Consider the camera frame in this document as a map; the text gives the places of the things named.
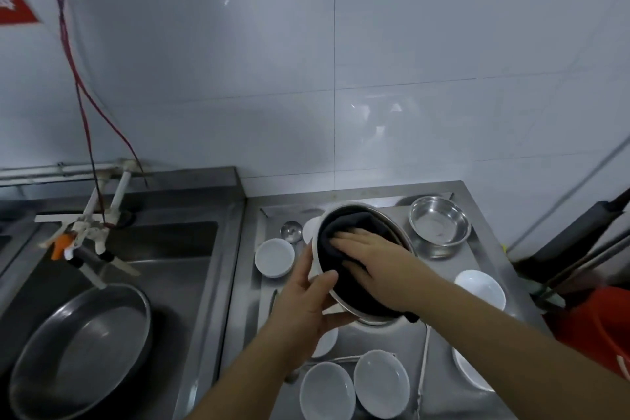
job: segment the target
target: stainless steel bowl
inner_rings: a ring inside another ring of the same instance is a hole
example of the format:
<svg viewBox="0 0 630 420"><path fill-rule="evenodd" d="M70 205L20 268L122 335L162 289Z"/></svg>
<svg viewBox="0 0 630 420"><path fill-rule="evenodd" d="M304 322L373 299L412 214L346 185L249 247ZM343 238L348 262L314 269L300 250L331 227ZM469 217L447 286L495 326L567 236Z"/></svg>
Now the stainless steel bowl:
<svg viewBox="0 0 630 420"><path fill-rule="evenodd" d="M151 309L138 289L110 284L61 306L13 368L9 400L21 420L69 420L136 372L151 348Z"/></svg>
<svg viewBox="0 0 630 420"><path fill-rule="evenodd" d="M398 244L403 246L406 250L408 250L409 252L411 252L415 256L415 252L414 252L413 246L411 244L411 240L407 236L407 233L405 233L405 231L399 225L397 225L392 219L390 219L389 217L385 216L382 212L380 212L378 209L374 208L373 206L370 206L369 204L364 204L362 202L356 202L356 201L343 202L341 204L337 204L333 208L327 209L326 212L324 214L322 214L320 216L320 218L319 218L320 222L319 222L319 225L317 227L317 231L315 231L315 234L313 235L313 244L312 244L313 264L315 266L314 269L315 269L315 272L317 274L321 274L321 272L322 272L321 271L321 266L319 265L319 256L318 256L318 242L317 242L317 239L319 238L319 231L320 231L322 225L325 224L324 221L326 220L326 218L328 216L334 214L339 209L344 209L344 208L348 208L348 207L361 208L362 211L369 211L374 216L379 218L391 230L392 234L394 235L394 238L396 238L396 240L398 241ZM345 310L347 310L348 312L351 312L354 315L358 316L359 319L363 319L364 321L367 321L368 324L381 325L381 324L384 324L386 322L393 321L393 320L397 319L396 317L382 317L382 316L378 316L378 315L371 315L371 314L366 314L365 312L361 312L358 309L356 309L356 308L352 307L351 305L347 304L345 301L343 301L339 296L337 296L337 294L335 293L334 290L330 292L330 295Z"/></svg>
<svg viewBox="0 0 630 420"><path fill-rule="evenodd" d="M471 225L464 212L440 196L423 196L409 208L409 224L423 240L452 247L468 239Z"/></svg>

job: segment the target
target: electrical wire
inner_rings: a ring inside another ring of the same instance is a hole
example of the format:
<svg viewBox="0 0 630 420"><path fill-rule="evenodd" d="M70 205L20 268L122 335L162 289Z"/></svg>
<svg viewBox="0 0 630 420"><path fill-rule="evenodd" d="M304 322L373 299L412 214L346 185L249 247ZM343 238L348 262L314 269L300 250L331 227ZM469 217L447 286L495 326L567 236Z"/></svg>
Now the electrical wire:
<svg viewBox="0 0 630 420"><path fill-rule="evenodd" d="M142 177L144 177L144 184L147 187L148 187L148 183L147 183L147 179L144 173L144 169L142 168L142 164L140 163L140 160L138 159L138 156L136 155L136 151L131 146L131 143L129 143L125 135L123 135L120 132L120 130L114 125L114 123L112 123L109 120L109 118L103 113L101 108L98 106L98 104L91 97L88 90L85 88L85 85L83 84L83 79L81 78L81 75L79 74L79 71L76 68L76 65L74 63L74 57L73 57L72 49L70 46L70 37L67 30L66 14L65 14L66 0L57 0L57 6L59 8L59 31L60 31L61 45L64 49L64 53L66 55L68 65L70 66L70 69L74 77L74 87L76 90L77 101L79 102L79 110L81 112L83 130L85 132L86 142L88 145L88 153L90 154L90 164L92 167L92 175L94 177L94 183L96 184L96 192L98 194L98 201L99 201L99 207L101 209L101 214L103 215L103 223L105 223L105 203L103 202L103 194L101 193L101 189L98 183L98 176L96 174L96 167L95 167L94 156L92 152L92 139L90 135L90 124L88 123L88 117L85 113L85 108L83 106L83 99L81 97L81 92L83 92L83 94L86 96L86 98L90 102L90 105L94 107L96 112L107 122L110 128L113 129L114 132L122 139L124 144L127 145L129 150L133 154L136 160L136 163L138 164L138 168L140 169L140 172L142 173Z"/></svg>

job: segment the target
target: person's right hand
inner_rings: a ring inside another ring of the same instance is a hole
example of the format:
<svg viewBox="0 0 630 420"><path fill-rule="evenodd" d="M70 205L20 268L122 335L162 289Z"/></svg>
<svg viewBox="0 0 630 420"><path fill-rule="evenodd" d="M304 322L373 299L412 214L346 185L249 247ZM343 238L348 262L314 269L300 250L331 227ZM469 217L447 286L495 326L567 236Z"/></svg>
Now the person's right hand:
<svg viewBox="0 0 630 420"><path fill-rule="evenodd" d="M366 267L367 271L355 262L343 261L358 283L390 309L413 312L414 293L438 277L404 247L363 229L335 233L330 243Z"/></svg>

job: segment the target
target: hand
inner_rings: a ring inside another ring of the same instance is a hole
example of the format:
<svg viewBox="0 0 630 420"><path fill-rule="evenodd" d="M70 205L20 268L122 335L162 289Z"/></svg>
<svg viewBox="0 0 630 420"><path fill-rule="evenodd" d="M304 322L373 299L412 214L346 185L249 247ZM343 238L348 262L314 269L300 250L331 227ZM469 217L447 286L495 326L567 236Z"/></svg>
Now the hand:
<svg viewBox="0 0 630 420"><path fill-rule="evenodd" d="M312 356L322 335L357 320L350 312L322 314L322 311L336 304L329 292L335 287L339 274L328 271L314 278L311 283L308 276L312 260L309 244L295 263L291 277L261 329L261 336L286 363L287 374Z"/></svg>
<svg viewBox="0 0 630 420"><path fill-rule="evenodd" d="M439 278L404 247L364 229L335 233L330 243L366 267L365 270L356 262L343 261L358 283L390 309L413 312L414 293L419 286Z"/></svg>

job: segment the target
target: white tiled wall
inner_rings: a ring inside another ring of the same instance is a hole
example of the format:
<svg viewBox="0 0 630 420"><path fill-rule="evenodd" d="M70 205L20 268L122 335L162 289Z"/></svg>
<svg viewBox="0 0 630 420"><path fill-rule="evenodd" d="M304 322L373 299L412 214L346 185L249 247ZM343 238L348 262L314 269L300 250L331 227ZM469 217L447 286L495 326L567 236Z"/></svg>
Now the white tiled wall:
<svg viewBox="0 0 630 420"><path fill-rule="evenodd" d="M51 0L0 29L0 166L86 161ZM72 0L84 71L156 169L250 196L462 179L511 245L630 133L630 0ZM97 158L125 147L91 117ZM630 184L630 150L512 250Z"/></svg>

